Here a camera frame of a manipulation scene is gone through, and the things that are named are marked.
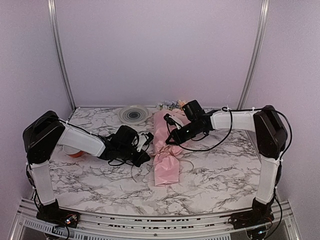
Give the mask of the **beige raffia ribbon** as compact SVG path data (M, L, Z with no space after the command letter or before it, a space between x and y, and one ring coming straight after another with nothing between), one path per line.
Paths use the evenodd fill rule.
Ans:
M190 160L179 158L182 150L174 146L163 146L159 151L154 151L153 157L154 185L156 187L176 184L179 182L181 162L188 163L194 170L195 166Z

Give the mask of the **pink wrapping paper sheet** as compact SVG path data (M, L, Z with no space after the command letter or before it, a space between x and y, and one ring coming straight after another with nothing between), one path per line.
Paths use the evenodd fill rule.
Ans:
M179 123L189 123L182 110L162 109L153 115L153 146L154 146L154 185L156 187L176 184L179 182L180 161L178 156L183 149L176 145L166 144L169 137L164 116L169 114L178 119Z

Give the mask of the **blue fake flower stem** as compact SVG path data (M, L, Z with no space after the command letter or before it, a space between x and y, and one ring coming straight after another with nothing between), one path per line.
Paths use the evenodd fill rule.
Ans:
M158 110L170 110L170 111L172 111L173 109L179 109L180 105L179 105L178 101L175 101L175 100L164 100L162 102L159 102L156 105L156 108Z

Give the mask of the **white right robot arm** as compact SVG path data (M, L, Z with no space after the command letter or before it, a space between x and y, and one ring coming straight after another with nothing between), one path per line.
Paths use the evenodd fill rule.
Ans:
M202 134L206 138L212 132L225 131L226 136L215 145L198 149L199 153L210 152L234 134L246 135L260 161L258 188L252 202L253 209L248 212L247 219L252 224L260 223L267 216L266 208L276 198L283 157L293 141L293 130L288 118L272 105L248 109L224 106L205 111L197 100L185 104L182 111L187 118L186 123L171 113L166 113L163 117L168 131L165 141L167 145L191 151L184 144L197 135Z

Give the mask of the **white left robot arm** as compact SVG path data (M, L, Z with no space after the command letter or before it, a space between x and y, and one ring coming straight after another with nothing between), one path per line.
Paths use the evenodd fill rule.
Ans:
M146 152L154 136L139 134L127 125L121 125L116 133L102 136L68 123L49 110L31 123L22 133L27 164L31 171L33 186L40 203L45 206L44 215L53 223L63 219L52 187L49 161L57 145L87 153L111 164L140 167L151 158Z

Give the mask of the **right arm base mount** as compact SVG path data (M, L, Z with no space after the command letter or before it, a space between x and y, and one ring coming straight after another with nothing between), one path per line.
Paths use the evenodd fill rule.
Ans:
M228 223L232 224L235 230L271 223L275 219L272 213L274 201L275 198L273 197L270 202L264 204L254 198L251 210L232 213L228 219Z

